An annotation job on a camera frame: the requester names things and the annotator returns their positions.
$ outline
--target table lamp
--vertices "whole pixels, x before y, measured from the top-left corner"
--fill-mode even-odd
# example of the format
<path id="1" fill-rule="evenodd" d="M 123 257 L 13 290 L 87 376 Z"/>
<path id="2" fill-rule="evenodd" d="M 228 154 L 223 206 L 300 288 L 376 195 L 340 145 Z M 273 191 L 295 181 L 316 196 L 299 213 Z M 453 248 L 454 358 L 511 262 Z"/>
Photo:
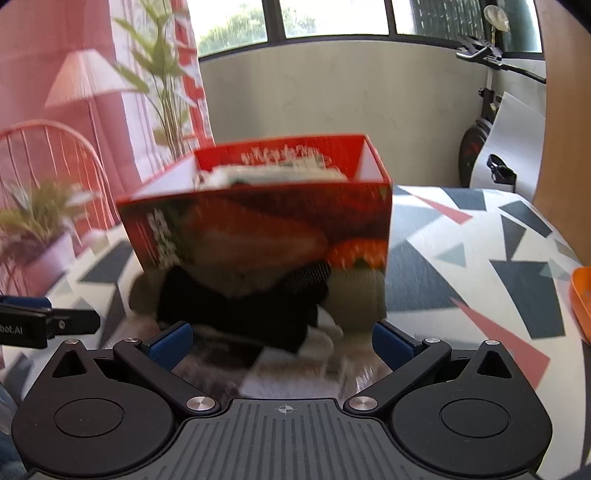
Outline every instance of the table lamp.
<path id="1" fill-rule="evenodd" d="M 45 107 L 86 100 L 92 134 L 102 163 L 103 157 L 90 99 L 105 93 L 135 90 L 136 88 L 121 78 L 121 75 L 95 49 L 77 50 L 67 55 L 47 95 Z"/>

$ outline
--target crosshair mark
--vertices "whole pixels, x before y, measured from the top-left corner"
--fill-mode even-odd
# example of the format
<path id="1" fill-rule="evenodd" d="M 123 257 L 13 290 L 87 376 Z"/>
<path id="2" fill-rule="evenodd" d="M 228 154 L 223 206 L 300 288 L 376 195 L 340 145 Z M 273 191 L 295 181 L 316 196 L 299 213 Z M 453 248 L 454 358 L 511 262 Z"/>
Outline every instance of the crosshair mark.
<path id="1" fill-rule="evenodd" d="M 294 410 L 297 410 L 297 408 L 294 408 L 291 405 L 285 404 L 279 408 L 276 408 L 276 410 L 279 410 L 281 413 L 283 413 L 283 415 L 287 415 L 288 413 L 291 413 Z"/>

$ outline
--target geometric patterned fabric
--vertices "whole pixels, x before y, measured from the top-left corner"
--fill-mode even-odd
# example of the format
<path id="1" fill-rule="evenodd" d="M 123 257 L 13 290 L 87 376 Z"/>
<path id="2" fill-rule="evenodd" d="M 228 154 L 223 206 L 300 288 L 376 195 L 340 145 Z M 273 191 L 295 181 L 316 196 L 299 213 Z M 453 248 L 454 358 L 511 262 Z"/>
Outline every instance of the geometric patterned fabric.
<path id="1" fill-rule="evenodd" d="M 554 425 L 538 474 L 556 480 L 578 469 L 591 448 L 586 401 L 591 352 L 582 346 L 564 294 L 580 266 L 574 252 L 513 193 L 395 187 L 392 213 L 385 273 L 388 321 L 404 325 L 419 340 L 431 325 L 456 348 L 477 348 L 486 338 L 497 337 L 536 389 Z M 81 255 L 48 294 L 56 307 L 90 306 L 100 314 L 101 335 L 82 337 L 87 348 L 104 343 L 129 313 L 131 283 L 140 271 L 123 229 L 108 235 L 114 247 L 96 259 L 92 252 Z M 19 398 L 30 388 L 61 341 L 48 340 L 44 351 L 4 347 L 6 368 L 0 370 L 0 380 L 11 395 Z M 248 358 L 260 362 L 270 354 L 278 355 L 257 347 Z M 338 372 L 339 367 L 330 370 Z M 236 379 L 235 394 L 243 394 L 251 376 L 246 373 L 246 379 Z M 216 394 L 214 385 L 207 387 Z"/>

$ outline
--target cardboard box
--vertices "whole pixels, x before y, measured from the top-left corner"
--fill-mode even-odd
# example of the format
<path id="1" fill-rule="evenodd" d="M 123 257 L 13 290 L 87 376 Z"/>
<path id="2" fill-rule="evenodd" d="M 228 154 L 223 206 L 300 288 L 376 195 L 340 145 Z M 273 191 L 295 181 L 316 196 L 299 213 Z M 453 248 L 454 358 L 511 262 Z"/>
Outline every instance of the cardboard box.
<path id="1" fill-rule="evenodd" d="M 193 188 L 199 170 L 310 158 L 349 181 Z M 145 270 L 180 263 L 244 275 L 322 259 L 333 268 L 384 270 L 392 183 L 364 135 L 278 138 L 197 150 L 118 209 Z"/>

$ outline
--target blue gripper pad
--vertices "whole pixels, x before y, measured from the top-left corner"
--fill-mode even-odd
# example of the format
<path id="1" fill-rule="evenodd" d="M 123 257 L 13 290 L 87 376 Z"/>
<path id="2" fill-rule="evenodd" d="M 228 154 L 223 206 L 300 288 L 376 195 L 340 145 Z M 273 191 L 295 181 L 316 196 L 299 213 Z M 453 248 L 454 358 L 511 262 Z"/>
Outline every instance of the blue gripper pad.
<path id="1" fill-rule="evenodd" d="M 188 323 L 183 323 L 172 332 L 169 330 L 163 332 L 166 335 L 148 347 L 146 355 L 170 371 L 191 351 L 193 329 Z"/>
<path id="2" fill-rule="evenodd" d="M 25 307 L 29 309 L 50 309 L 51 302 L 45 297 L 13 297 L 1 296 L 0 303 L 14 305 L 15 307 Z"/>
<path id="3" fill-rule="evenodd" d="M 388 329 L 382 323 L 376 323 L 371 342 L 374 352 L 392 371 L 395 371 L 412 360 L 419 352 L 417 352 L 417 345 L 410 345 L 392 330 L 395 329 Z"/>

